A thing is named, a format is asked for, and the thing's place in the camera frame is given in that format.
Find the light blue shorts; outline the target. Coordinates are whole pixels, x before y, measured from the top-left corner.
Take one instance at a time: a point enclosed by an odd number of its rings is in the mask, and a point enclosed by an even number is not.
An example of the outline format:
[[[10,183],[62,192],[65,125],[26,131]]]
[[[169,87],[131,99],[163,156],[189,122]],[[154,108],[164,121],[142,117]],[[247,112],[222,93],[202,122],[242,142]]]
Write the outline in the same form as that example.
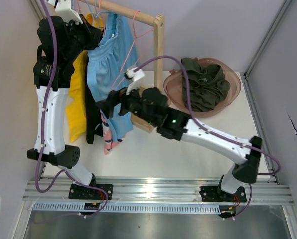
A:
[[[128,20],[124,16],[109,13],[107,15],[104,37],[97,48],[88,51],[87,85],[96,102],[107,98],[111,91],[111,85],[119,74],[132,42],[133,34],[131,33]],[[113,90],[118,90],[128,85],[123,78],[123,73],[128,67],[135,65],[137,59],[138,55],[134,47]],[[116,105],[113,117],[109,120],[116,129],[118,137],[121,137],[133,130],[133,125],[131,114],[126,113],[123,116],[119,116],[119,111],[120,105]]]

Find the olive green shorts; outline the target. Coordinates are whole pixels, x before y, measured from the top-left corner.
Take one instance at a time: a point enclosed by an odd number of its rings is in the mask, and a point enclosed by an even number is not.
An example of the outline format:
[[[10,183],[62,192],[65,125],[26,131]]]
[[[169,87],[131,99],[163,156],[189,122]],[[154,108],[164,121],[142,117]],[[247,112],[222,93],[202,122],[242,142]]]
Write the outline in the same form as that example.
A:
[[[204,67],[192,58],[182,58],[189,80],[190,103],[195,112],[208,112],[226,99],[230,83],[225,79],[222,67],[210,64]]]

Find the blue wire hanger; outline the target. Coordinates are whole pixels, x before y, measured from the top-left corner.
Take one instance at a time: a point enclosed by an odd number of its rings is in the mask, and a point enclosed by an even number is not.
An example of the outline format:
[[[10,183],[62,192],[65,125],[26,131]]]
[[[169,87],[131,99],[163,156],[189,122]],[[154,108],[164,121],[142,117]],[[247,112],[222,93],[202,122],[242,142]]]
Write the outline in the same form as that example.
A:
[[[99,18],[102,14],[107,14],[107,11],[100,10],[99,7],[96,6],[98,1],[94,1],[94,3],[89,3],[87,0],[84,3],[88,6],[88,9],[91,13],[93,19]]]

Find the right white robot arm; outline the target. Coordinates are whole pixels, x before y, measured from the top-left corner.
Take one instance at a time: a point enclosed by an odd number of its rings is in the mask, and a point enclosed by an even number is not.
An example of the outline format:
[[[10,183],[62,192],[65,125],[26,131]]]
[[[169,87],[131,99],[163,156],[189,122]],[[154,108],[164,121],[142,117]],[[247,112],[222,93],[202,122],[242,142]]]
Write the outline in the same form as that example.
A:
[[[168,98],[156,88],[147,88],[142,93],[138,89],[112,90],[96,106],[106,118],[113,117],[115,106],[119,105],[120,116],[133,113],[156,128],[162,137],[197,144],[230,159],[234,164],[221,177],[217,187],[217,197],[228,201],[243,184],[257,181],[261,159],[262,139],[235,137],[209,127],[193,116],[168,105]]]

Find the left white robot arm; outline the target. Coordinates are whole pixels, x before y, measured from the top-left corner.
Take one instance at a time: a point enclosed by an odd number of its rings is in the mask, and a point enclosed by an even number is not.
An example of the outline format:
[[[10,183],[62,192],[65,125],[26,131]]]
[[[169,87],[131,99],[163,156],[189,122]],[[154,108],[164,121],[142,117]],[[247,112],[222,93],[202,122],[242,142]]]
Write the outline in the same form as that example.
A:
[[[37,35],[41,45],[33,67],[39,127],[36,143],[27,151],[27,158],[66,171],[82,184],[80,194],[92,199],[97,194],[96,177],[79,163],[80,149],[65,144],[63,132],[66,100],[75,71],[73,63],[83,51],[98,47],[102,38],[100,29],[93,27],[83,15],[80,18],[81,23],[76,23],[51,16],[39,23]]]

